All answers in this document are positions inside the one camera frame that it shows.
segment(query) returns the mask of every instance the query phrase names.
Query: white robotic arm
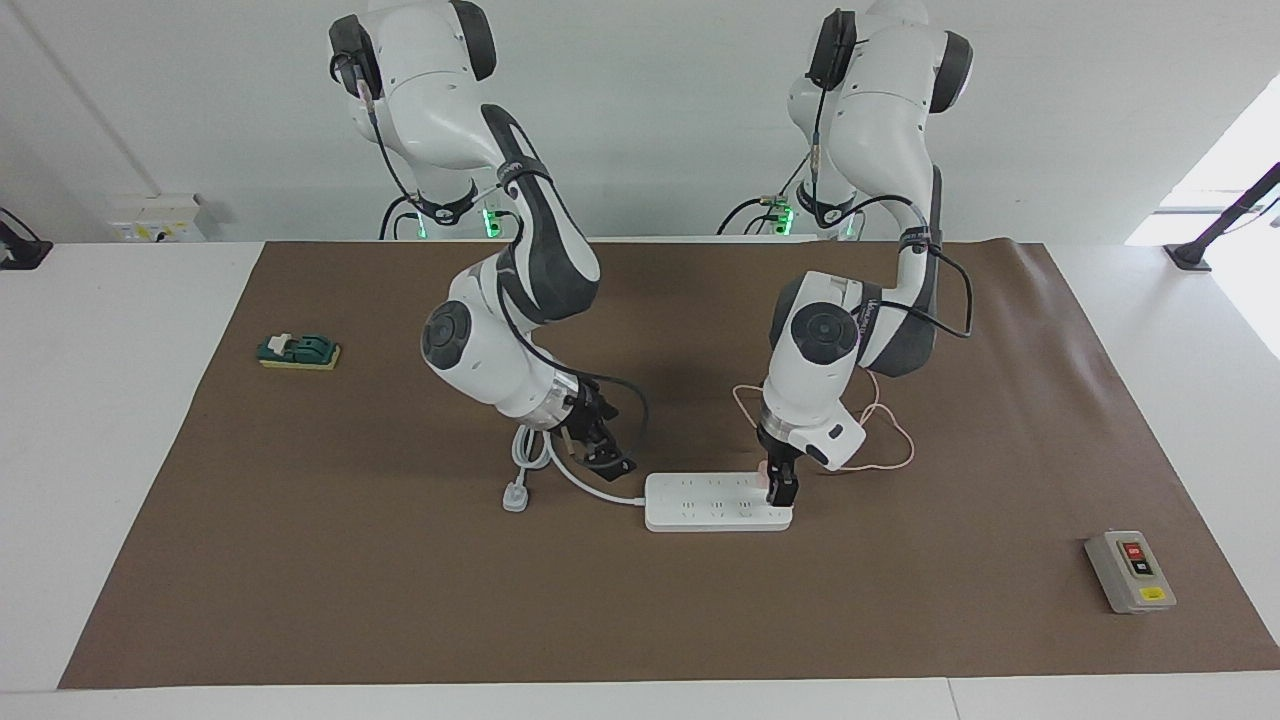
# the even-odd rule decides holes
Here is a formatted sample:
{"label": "white robotic arm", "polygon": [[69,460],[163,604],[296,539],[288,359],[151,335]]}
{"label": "white robotic arm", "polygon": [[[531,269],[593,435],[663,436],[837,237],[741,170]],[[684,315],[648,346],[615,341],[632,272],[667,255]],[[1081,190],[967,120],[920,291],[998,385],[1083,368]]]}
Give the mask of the white robotic arm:
{"label": "white robotic arm", "polygon": [[[896,287],[809,272],[778,297],[758,423],[773,505],[794,502],[801,455],[836,470],[861,446],[865,434],[840,401],[856,366],[902,375],[933,350],[927,318],[936,313],[941,174],[924,126],[963,92],[972,49],[927,23],[914,0],[881,0],[856,19],[836,10],[809,73],[791,90],[791,117],[814,151],[810,184],[797,191],[801,205],[820,227],[838,227],[860,206],[818,193],[844,199],[856,188],[872,197],[864,205],[886,204],[901,240]],[[827,94],[837,101],[827,102]]]}
{"label": "white robotic arm", "polygon": [[[352,97],[357,129],[404,158],[420,191],[456,191],[461,176],[449,170],[488,167],[517,209],[516,241],[460,273],[448,301],[431,313],[424,360],[522,425],[566,429],[585,446],[584,465],[605,479],[632,470],[605,427],[617,410],[595,377],[570,372],[529,340],[538,327],[591,306],[600,266],[529,136],[503,108],[481,100],[479,83],[497,64],[484,12],[465,0],[393,4],[337,20],[329,37],[330,70]],[[454,202],[411,201],[452,224],[477,195],[470,178],[465,184],[470,190]]]}

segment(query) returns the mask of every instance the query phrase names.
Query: black stand base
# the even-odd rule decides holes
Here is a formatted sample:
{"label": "black stand base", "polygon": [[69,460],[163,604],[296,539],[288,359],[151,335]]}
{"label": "black stand base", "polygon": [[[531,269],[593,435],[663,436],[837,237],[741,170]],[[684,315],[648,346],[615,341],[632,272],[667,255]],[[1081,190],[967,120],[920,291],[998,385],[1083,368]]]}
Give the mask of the black stand base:
{"label": "black stand base", "polygon": [[45,261],[45,256],[54,249],[54,243],[47,240],[35,240],[28,243],[28,247],[33,250],[33,252],[26,252],[27,258],[23,258],[22,260],[0,260],[0,270],[35,270],[41,263]]}
{"label": "black stand base", "polygon": [[1178,265],[1178,269],[1192,270],[1198,273],[1208,273],[1213,270],[1213,268],[1211,268],[1208,263],[1206,263],[1204,260],[1201,260],[1199,263],[1188,263],[1187,260],[1183,260],[1181,258],[1178,256],[1179,247],[1181,247],[1181,245],[1165,246],[1165,252],[1167,252],[1169,259],[1172,260],[1175,265]]}

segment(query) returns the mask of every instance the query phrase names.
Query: gray switch box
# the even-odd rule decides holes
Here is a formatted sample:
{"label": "gray switch box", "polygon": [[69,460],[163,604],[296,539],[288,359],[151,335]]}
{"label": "gray switch box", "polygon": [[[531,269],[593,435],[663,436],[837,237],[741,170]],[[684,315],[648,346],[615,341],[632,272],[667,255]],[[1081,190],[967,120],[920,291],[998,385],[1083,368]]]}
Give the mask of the gray switch box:
{"label": "gray switch box", "polygon": [[1167,610],[1178,605],[1165,573],[1137,530],[1111,530],[1084,543],[1111,610],[1124,615]]}

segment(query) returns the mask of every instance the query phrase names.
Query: brown mat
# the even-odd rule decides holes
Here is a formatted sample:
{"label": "brown mat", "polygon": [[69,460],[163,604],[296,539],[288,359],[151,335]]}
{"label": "brown mat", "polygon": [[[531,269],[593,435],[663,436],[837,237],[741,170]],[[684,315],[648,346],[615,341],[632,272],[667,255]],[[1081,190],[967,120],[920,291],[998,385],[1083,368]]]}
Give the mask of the brown mat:
{"label": "brown mat", "polygon": [[[978,333],[883,383],[915,462],[805,465],[794,525],[763,536],[653,534],[554,470],[525,514],[502,510],[513,425],[417,352],[449,278],[493,250],[268,245],[60,687],[1280,667],[1043,247],[950,249]],[[648,471],[753,469],[728,389],[760,379],[778,290],[809,268],[893,274],[878,243],[596,251],[595,307],[539,340],[649,389],[621,493]],[[956,318],[959,282],[943,286]],[[255,346],[283,331],[338,340],[338,369],[260,368]],[[851,405],[868,396],[859,378]],[[902,451],[878,420],[858,459]],[[1107,528],[1147,533],[1175,610],[1107,610],[1080,544]]]}

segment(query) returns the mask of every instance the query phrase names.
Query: green light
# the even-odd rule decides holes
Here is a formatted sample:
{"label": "green light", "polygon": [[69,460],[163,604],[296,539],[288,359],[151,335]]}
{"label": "green light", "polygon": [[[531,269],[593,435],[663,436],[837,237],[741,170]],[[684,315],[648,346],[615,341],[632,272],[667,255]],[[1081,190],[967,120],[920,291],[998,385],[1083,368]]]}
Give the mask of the green light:
{"label": "green light", "polygon": [[498,237],[502,234],[502,219],[494,214],[493,210],[485,208],[483,210],[484,215],[484,232],[489,237]]}
{"label": "green light", "polygon": [[794,223],[796,219],[795,210],[792,210],[786,204],[776,205],[774,208],[781,209],[781,213],[778,213],[778,219],[773,224],[773,233],[791,234],[791,223]]}

